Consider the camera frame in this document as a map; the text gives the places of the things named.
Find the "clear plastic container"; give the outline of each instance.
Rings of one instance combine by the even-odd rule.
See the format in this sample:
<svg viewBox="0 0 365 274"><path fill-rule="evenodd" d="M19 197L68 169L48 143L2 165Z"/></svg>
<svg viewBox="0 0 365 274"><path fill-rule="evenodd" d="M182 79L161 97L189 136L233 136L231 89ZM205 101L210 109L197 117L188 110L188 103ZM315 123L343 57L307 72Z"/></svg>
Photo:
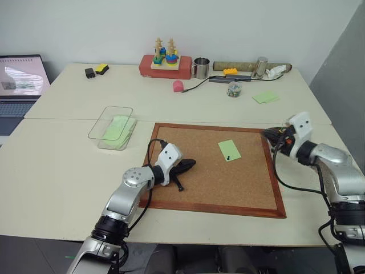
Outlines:
<svg viewBox="0 0 365 274"><path fill-rule="evenodd" d="M96 121L88 137L97 147L106 150L124 150L137 120L131 117L130 107L107 106Z"/></svg>

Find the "red wooden base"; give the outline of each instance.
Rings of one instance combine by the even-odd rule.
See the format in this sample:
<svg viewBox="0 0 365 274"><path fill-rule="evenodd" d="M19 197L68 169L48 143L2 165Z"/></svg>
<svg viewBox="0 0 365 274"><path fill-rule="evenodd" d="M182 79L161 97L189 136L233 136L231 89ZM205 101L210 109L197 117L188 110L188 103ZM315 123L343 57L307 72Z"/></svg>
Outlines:
<svg viewBox="0 0 365 274"><path fill-rule="evenodd" d="M154 55L145 55L139 64L139 71L143 77L190 79L192 76L192 58L181 56L179 70L153 70L151 63Z"/></svg>

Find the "green sticky note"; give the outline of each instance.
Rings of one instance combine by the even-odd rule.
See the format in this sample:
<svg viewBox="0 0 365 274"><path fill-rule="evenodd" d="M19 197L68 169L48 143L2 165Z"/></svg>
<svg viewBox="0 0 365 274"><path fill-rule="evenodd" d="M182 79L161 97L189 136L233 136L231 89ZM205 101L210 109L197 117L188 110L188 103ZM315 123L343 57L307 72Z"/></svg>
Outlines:
<svg viewBox="0 0 365 274"><path fill-rule="evenodd" d="M115 116L103 135L103 142L114 149L120 149L132 135L136 119Z"/></svg>
<svg viewBox="0 0 365 274"><path fill-rule="evenodd" d="M238 151L236 145L233 143L232 140L219 142L218 146L221 149L224 159L227 162L236 160L241 157L240 152Z"/></svg>
<svg viewBox="0 0 365 274"><path fill-rule="evenodd" d="M272 91L263 92L252 96L252 98L259 104L270 103L279 99L279 95L273 93Z"/></svg>

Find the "stainless steel cup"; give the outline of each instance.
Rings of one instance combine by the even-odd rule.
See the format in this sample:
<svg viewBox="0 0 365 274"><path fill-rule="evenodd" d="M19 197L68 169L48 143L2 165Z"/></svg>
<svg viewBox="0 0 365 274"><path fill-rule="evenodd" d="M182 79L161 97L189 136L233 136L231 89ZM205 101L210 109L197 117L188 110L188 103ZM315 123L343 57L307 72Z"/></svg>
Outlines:
<svg viewBox="0 0 365 274"><path fill-rule="evenodd" d="M196 58L192 65L192 77L205 79L209 76L209 60L203 57Z"/></svg>

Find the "pink ball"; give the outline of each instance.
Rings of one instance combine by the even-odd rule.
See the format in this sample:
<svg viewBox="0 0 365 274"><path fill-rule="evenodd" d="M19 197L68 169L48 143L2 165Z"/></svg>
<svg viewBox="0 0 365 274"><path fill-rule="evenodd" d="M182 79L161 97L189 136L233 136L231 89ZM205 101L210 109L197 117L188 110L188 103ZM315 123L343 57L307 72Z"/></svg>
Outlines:
<svg viewBox="0 0 365 274"><path fill-rule="evenodd" d="M184 90L184 84L180 80L176 80L172 84L173 92L182 92Z"/></svg>

